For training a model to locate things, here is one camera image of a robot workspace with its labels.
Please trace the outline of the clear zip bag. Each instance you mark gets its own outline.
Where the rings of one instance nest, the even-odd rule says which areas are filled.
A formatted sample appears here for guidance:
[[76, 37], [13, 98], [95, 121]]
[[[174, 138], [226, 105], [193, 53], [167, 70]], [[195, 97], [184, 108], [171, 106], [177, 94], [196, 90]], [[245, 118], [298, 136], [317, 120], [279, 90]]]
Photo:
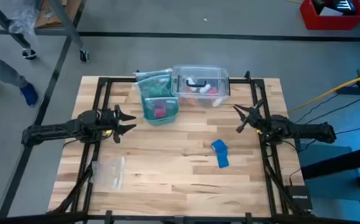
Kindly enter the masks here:
[[92, 177], [89, 182], [98, 187], [119, 190], [123, 186], [125, 157], [110, 156], [91, 162]]

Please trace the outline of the brown cardboard sheet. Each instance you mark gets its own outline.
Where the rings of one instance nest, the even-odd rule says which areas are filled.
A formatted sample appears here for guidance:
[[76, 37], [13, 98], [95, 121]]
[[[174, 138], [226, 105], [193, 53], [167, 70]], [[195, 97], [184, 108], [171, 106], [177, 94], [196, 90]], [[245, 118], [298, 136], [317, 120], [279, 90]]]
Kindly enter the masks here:
[[[60, 3], [70, 21], [73, 22], [82, 0], [60, 0]], [[61, 20], [50, 5], [50, 0], [41, 0], [39, 12], [36, 28], [62, 27]]]

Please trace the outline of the zip bag with red roll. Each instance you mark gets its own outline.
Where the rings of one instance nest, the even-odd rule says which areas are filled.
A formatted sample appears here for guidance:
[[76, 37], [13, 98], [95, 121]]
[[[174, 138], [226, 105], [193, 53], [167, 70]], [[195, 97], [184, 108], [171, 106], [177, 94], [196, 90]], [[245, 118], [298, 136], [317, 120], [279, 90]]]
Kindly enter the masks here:
[[160, 97], [144, 99], [144, 117], [148, 120], [158, 120], [177, 115], [179, 111], [176, 97]]

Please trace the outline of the blue bandage roll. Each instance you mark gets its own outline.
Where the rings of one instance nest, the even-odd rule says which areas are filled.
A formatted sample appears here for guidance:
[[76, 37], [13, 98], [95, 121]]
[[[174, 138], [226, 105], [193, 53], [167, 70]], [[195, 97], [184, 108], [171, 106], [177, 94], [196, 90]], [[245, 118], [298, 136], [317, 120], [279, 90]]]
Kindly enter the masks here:
[[228, 156], [228, 148], [225, 145], [224, 141], [218, 139], [211, 144], [212, 150], [215, 152], [217, 156], [217, 163], [219, 168], [225, 168], [229, 166]]

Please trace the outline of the black device with white stripes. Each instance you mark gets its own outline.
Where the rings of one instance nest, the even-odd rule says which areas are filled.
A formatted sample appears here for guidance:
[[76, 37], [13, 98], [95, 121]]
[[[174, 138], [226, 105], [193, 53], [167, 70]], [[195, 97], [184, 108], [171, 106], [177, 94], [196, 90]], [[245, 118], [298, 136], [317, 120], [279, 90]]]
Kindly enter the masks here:
[[352, 0], [311, 0], [319, 16], [354, 16], [356, 7]]

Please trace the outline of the black metal table frame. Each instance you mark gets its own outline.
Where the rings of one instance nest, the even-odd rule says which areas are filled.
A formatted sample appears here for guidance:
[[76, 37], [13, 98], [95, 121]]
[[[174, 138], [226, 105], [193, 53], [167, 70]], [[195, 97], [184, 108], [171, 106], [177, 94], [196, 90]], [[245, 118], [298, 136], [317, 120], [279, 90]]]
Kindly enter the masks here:
[[[91, 224], [100, 221], [244, 222], [301, 224], [308, 214], [292, 204], [284, 189], [289, 176], [303, 179], [292, 142], [265, 147], [251, 127], [236, 132], [233, 105], [263, 100], [261, 114], [285, 114], [276, 78], [233, 78], [230, 98], [218, 108], [180, 105], [175, 122], [152, 126], [143, 119], [132, 77], [84, 77], [74, 114], [119, 105], [136, 117], [136, 127], [121, 143], [107, 138], [96, 145], [73, 142], [64, 147], [46, 223]], [[221, 139], [229, 166], [219, 168], [211, 144]], [[124, 156], [119, 190], [89, 182], [91, 162]]]

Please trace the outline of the red plastic bin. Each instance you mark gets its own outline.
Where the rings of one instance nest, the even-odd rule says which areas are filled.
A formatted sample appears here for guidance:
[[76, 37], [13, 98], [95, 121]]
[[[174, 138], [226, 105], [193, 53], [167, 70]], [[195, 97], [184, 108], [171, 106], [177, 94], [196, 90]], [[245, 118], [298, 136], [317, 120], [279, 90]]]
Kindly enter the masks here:
[[319, 16], [311, 0], [303, 0], [300, 13], [309, 30], [352, 30], [360, 23], [360, 0], [352, 0], [356, 7], [354, 16]]

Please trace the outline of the grey rolling cart frame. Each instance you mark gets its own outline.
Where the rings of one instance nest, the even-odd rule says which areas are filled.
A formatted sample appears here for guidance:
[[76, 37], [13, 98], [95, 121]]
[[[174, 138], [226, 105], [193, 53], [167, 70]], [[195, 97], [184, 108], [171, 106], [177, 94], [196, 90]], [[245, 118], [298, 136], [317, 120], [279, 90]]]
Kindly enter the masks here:
[[[23, 4], [35, 4], [36, 8], [39, 10], [39, 5], [41, 0], [14, 0], [16, 3], [14, 5], [14, 10], [21, 7]], [[56, 16], [61, 20], [62, 27], [66, 31], [66, 35], [70, 37], [72, 42], [75, 42], [80, 51], [80, 60], [82, 62], [89, 61], [88, 51], [84, 49], [83, 42], [80, 38], [79, 33], [77, 32], [73, 22], [70, 21], [66, 15], [63, 7], [61, 6], [60, 0], [50, 0], [50, 5], [53, 7], [53, 10], [56, 13]], [[13, 34], [9, 32], [9, 23], [11, 18], [8, 18], [2, 10], [0, 10], [0, 26], [3, 30], [8, 33], [21, 47], [22, 47], [22, 56], [26, 60], [33, 60], [37, 57], [36, 52], [32, 49], [31, 44], [25, 39], [26, 35], [22, 34]]]

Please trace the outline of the zip bag with green roll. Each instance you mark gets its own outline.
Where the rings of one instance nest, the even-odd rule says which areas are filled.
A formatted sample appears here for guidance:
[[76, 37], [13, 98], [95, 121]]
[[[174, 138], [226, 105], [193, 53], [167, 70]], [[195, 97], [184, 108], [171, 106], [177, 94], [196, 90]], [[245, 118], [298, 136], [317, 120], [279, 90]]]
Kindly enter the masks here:
[[143, 98], [172, 97], [170, 75], [158, 75], [137, 83]]

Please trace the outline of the crumpled clear plastic wrap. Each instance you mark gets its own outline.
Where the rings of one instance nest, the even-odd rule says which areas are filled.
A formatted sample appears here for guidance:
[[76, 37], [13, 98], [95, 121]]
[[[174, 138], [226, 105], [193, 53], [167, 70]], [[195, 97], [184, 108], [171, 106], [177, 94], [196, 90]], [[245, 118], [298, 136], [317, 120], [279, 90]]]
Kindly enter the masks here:
[[35, 4], [23, 4], [14, 10], [14, 14], [9, 23], [9, 32], [13, 34], [33, 35], [36, 22], [39, 16], [39, 10]]

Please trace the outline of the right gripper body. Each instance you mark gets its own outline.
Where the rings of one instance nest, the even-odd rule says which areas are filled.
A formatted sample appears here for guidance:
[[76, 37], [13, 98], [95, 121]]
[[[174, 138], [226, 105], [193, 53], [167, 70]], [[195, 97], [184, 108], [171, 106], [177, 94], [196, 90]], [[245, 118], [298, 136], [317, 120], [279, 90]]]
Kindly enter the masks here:
[[237, 127], [236, 131], [241, 133], [244, 130], [244, 127], [249, 124], [251, 127], [255, 128], [258, 131], [265, 129], [268, 121], [263, 118], [260, 114], [260, 107], [263, 105], [263, 100], [258, 100], [257, 104], [252, 107], [252, 112], [243, 112], [247, 116], [247, 121], [242, 122], [240, 126]]

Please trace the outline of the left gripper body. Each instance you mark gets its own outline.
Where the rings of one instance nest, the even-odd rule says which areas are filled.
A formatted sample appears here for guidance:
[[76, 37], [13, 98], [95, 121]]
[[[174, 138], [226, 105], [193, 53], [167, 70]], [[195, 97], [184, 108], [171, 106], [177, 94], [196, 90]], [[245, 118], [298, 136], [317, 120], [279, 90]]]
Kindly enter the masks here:
[[120, 143], [119, 133], [117, 131], [119, 127], [119, 114], [120, 114], [120, 107], [118, 105], [114, 106], [114, 109], [100, 109], [98, 110], [100, 113], [100, 127], [103, 133], [109, 132], [106, 135], [101, 136], [101, 140], [107, 139], [112, 137], [115, 143]]

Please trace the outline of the zip bag with bandage roll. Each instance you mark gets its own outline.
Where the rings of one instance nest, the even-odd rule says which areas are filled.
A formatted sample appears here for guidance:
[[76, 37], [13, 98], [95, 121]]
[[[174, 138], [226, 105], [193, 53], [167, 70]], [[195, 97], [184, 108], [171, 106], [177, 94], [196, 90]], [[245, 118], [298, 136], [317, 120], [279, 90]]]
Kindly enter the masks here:
[[173, 72], [171, 68], [164, 69], [164, 70], [158, 70], [153, 72], [140, 72], [139, 70], [134, 73], [135, 78], [138, 82], [141, 82], [142, 80], [160, 76], [160, 75], [170, 75]]

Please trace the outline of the teal plastic basket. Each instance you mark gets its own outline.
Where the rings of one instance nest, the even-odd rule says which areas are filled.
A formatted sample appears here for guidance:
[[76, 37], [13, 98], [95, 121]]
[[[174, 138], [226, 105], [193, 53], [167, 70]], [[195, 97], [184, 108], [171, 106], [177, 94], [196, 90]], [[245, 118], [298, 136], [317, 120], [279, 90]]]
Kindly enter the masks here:
[[[140, 95], [140, 98], [141, 98], [142, 107], [144, 108], [144, 99], [145, 99], [145, 98], [143, 98], [141, 95]], [[175, 121], [177, 115], [172, 116], [172, 117], [169, 117], [169, 118], [164, 118], [164, 119], [148, 120], [148, 119], [146, 119], [146, 118], [144, 117], [144, 109], [143, 109], [143, 118], [144, 118], [149, 124], [151, 124], [151, 125], [153, 125], [153, 126], [162, 126], [162, 125], [164, 125], [164, 124], [173, 123], [173, 122]]]

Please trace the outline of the clear plastic storage box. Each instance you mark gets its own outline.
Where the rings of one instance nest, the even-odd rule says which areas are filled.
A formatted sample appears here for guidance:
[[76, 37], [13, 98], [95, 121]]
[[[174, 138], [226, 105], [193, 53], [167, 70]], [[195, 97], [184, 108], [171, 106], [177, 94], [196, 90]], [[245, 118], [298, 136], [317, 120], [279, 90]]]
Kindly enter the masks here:
[[[196, 86], [190, 87], [186, 79], [190, 77]], [[224, 68], [213, 65], [176, 65], [171, 75], [171, 92], [174, 96], [185, 100], [195, 98], [198, 106], [216, 108], [230, 96], [229, 74]], [[217, 96], [207, 93], [199, 93], [199, 89], [210, 84], [216, 88]]]

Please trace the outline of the black Netgear network switch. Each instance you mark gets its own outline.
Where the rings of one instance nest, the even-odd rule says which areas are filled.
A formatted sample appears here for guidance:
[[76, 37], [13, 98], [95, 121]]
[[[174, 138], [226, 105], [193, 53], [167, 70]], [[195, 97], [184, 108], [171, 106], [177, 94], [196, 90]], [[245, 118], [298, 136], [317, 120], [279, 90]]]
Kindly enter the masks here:
[[309, 190], [304, 185], [287, 185], [287, 192], [302, 210], [311, 211], [312, 203]]

